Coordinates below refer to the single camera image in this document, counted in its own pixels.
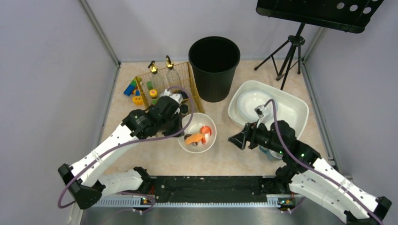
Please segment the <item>white bowl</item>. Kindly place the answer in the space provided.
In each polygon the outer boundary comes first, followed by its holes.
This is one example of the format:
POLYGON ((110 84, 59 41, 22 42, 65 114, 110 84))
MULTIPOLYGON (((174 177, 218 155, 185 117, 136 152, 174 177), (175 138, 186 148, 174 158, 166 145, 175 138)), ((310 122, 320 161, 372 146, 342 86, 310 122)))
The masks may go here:
POLYGON ((217 128, 214 121, 208 115, 196 112, 193 114, 192 120, 184 131, 184 135, 178 138, 178 143, 185 151, 193 154, 200 154, 206 152, 215 144, 216 137, 217 128), (186 145, 184 142, 184 136, 187 134, 200 133, 199 130, 202 126, 209 126, 212 129, 212 135, 208 138, 207 143, 198 143, 197 146, 186 145))

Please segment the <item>white paper plate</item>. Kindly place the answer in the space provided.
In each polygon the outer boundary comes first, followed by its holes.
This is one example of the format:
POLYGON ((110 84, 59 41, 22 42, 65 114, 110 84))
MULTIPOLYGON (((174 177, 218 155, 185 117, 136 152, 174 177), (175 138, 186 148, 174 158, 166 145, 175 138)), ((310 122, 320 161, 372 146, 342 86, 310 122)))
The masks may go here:
POLYGON ((237 99, 237 109, 240 115, 248 122, 256 122, 259 117, 255 108, 264 105, 268 100, 273 99, 278 112, 279 104, 274 96, 263 90, 247 90, 244 91, 237 99))

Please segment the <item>red sauce bottle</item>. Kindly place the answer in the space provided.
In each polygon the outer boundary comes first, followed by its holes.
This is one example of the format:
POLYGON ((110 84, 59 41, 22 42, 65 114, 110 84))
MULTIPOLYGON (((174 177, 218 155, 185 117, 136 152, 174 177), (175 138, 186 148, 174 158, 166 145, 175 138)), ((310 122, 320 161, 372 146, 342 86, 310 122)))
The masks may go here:
POLYGON ((152 105, 156 104, 159 99, 157 90, 156 89, 149 90, 149 96, 151 99, 151 104, 152 105))

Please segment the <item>glass oil bottle dark liquid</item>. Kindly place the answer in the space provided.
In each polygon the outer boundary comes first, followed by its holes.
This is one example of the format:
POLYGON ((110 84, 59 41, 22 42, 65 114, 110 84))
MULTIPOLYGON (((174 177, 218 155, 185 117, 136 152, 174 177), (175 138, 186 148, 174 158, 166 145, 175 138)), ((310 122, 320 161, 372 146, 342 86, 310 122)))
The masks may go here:
POLYGON ((171 58, 167 55, 166 57, 167 74, 166 78, 171 87, 175 87, 174 90, 181 90, 182 83, 178 71, 174 68, 174 63, 171 58))

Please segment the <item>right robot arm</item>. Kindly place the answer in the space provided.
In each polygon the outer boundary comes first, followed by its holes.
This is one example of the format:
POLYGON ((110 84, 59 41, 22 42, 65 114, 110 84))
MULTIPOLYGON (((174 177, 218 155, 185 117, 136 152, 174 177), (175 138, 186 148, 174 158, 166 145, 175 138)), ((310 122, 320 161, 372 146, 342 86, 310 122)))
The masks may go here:
POLYGON ((282 154, 285 166, 276 170, 276 184, 317 203, 347 225, 381 225, 392 202, 363 191, 334 169, 316 150, 297 140, 296 132, 284 120, 264 124, 246 123, 228 138, 243 150, 257 146, 282 154))

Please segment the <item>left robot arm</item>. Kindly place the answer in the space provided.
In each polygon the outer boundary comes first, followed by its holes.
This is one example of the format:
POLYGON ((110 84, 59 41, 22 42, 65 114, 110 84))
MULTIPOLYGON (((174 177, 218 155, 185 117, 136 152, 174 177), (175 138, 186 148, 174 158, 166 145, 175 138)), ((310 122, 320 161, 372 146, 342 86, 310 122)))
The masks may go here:
POLYGON ((58 174, 65 188, 59 196, 58 208, 69 206, 62 204, 66 192, 74 199, 71 204, 85 210, 105 196, 143 189, 149 176, 141 167, 111 175, 104 171, 141 143, 181 136, 185 129, 180 110, 183 99, 181 94, 163 92, 156 104, 131 111, 108 138, 81 160, 72 165, 62 164, 58 174))

